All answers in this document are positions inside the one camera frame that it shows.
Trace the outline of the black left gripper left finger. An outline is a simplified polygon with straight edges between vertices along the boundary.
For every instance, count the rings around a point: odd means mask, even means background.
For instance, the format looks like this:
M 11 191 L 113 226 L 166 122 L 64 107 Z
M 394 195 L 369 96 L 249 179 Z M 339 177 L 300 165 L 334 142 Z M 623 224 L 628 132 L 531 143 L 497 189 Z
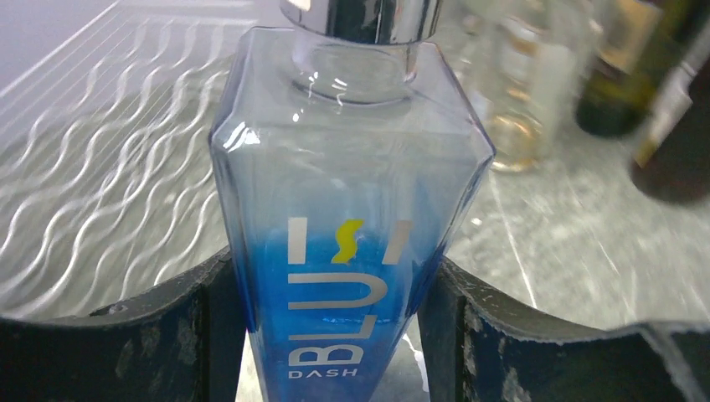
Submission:
M 83 317 L 1 321 L 4 401 L 232 401 L 245 319 L 229 250 Z

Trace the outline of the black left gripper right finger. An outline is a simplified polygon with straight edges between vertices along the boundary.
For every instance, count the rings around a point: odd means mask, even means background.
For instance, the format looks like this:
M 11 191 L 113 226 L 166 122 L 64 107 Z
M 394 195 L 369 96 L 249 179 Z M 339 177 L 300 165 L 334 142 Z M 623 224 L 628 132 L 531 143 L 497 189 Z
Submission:
M 605 331 L 541 312 L 443 259 L 418 312 L 433 401 L 706 401 L 709 326 Z

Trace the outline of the blue clear bottle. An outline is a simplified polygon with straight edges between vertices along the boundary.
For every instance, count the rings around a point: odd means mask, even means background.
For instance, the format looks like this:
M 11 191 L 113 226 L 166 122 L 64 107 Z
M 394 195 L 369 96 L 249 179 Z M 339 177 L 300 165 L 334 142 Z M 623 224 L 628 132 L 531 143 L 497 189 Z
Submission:
M 283 1 L 239 39 L 208 144 L 267 401 L 368 401 L 495 149 L 439 1 Z

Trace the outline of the green bottle silver foil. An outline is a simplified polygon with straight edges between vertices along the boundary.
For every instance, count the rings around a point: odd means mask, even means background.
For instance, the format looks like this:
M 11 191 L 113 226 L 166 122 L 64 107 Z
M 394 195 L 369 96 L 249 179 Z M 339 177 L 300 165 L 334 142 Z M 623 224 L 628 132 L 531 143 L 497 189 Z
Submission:
M 609 2 L 575 112 L 579 128 L 597 137 L 635 130 L 708 19 L 707 1 Z

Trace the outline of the brown bottle gold foil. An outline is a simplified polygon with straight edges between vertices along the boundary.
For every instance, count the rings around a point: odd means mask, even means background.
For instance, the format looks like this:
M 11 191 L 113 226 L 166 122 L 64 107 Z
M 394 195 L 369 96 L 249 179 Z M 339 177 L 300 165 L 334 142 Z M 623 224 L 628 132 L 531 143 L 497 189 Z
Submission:
M 691 204 L 709 196 L 709 36 L 697 39 L 661 87 L 630 164 L 650 198 Z

